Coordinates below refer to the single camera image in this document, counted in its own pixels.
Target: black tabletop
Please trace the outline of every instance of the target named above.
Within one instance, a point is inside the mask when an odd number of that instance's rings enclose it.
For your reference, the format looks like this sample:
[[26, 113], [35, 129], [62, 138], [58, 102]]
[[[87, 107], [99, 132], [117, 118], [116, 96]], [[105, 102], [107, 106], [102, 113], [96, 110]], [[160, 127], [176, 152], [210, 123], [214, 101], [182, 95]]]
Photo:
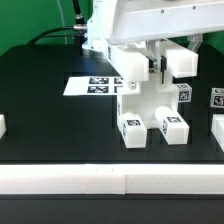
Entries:
[[[168, 146], [149, 130], [145, 149], [126, 149], [116, 126], [116, 97], [63, 96], [69, 77], [117, 76], [101, 59], [75, 46], [17, 46], [0, 58], [0, 113], [7, 132], [0, 164], [218, 164], [224, 154], [212, 135], [212, 87], [224, 87], [224, 56], [202, 46], [198, 76], [174, 80], [193, 88], [179, 112], [189, 143]], [[223, 196], [39, 195], [0, 196], [0, 223], [223, 223]]]
[[17, 46], [0, 58], [0, 113], [7, 133], [0, 163], [223, 163], [211, 133], [212, 87], [224, 87], [224, 56], [203, 46], [198, 76], [177, 79], [193, 89], [179, 104], [190, 126], [187, 145], [169, 146], [149, 130], [145, 149], [126, 149], [116, 125], [115, 96], [63, 96], [69, 77], [117, 76], [106, 60], [81, 56], [75, 46]]

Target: small white cube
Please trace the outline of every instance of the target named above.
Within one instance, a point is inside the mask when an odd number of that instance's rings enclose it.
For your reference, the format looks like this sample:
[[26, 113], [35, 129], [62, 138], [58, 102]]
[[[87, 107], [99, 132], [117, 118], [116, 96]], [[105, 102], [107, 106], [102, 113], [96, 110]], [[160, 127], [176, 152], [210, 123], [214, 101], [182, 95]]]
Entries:
[[122, 131], [127, 148], [145, 148], [147, 129], [145, 128], [138, 114], [128, 114], [122, 116]]
[[215, 108], [224, 108], [224, 89], [212, 88], [210, 106]]
[[0, 139], [4, 135], [5, 131], [6, 131], [5, 118], [4, 118], [4, 115], [1, 114], [0, 115]]
[[212, 133], [224, 151], [224, 115], [215, 114], [212, 119]]
[[179, 103], [191, 102], [192, 88], [187, 83], [176, 84], [179, 90]]

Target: green wall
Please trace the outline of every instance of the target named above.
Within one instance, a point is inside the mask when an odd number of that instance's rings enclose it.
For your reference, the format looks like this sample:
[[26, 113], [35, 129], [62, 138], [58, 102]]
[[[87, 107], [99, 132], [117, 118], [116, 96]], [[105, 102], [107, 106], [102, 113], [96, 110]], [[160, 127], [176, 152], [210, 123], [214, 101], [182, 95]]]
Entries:
[[[66, 25], [74, 24], [72, 0], [60, 0]], [[92, 12], [92, 0], [80, 0], [87, 20]], [[0, 55], [15, 45], [26, 44], [43, 31], [62, 26], [57, 0], [1, 0]], [[205, 36], [205, 42], [224, 54], [224, 32]], [[63, 44], [64, 39], [44, 39], [38, 43]]]

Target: white cube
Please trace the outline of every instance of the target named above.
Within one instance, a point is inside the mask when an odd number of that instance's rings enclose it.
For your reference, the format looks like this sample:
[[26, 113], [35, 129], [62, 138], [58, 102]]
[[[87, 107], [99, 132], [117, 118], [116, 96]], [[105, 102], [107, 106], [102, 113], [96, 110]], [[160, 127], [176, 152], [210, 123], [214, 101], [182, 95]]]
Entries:
[[215, 114], [212, 119], [212, 133], [224, 151], [224, 115]]
[[212, 88], [210, 106], [224, 108], [224, 89]]
[[122, 116], [122, 136], [127, 148], [145, 148], [147, 129], [138, 114]]
[[198, 55], [195, 52], [166, 40], [160, 42], [160, 53], [167, 58], [167, 72], [175, 78], [197, 75]]
[[5, 131], [6, 131], [5, 118], [4, 118], [4, 115], [1, 114], [0, 115], [0, 139], [4, 135]]
[[176, 84], [179, 90], [179, 103], [191, 102], [192, 88], [187, 83]]

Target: white block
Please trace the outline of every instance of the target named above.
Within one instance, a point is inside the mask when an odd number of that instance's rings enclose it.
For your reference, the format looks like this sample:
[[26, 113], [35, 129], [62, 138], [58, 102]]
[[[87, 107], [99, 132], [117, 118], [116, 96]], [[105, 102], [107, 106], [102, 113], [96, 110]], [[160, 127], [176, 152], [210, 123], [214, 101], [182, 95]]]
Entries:
[[223, 194], [223, 165], [126, 165], [126, 194]]
[[212, 133], [224, 151], [224, 115], [215, 114], [212, 119]]
[[224, 108], [224, 89], [212, 88], [210, 106]]
[[122, 131], [127, 148], [145, 148], [147, 129], [138, 114], [125, 114], [122, 116]]
[[0, 139], [6, 131], [4, 115], [0, 115]]
[[176, 84], [179, 90], [179, 103], [191, 102], [192, 88], [187, 83]]
[[167, 71], [175, 78], [197, 75], [198, 55], [172, 41], [160, 42], [160, 53], [167, 58]]
[[135, 49], [122, 46], [106, 46], [105, 57], [126, 82], [148, 80], [149, 60]]
[[0, 166], [1, 194], [84, 194], [82, 165]]
[[169, 145], [187, 144], [189, 126], [178, 112], [161, 106], [155, 112], [159, 129]]

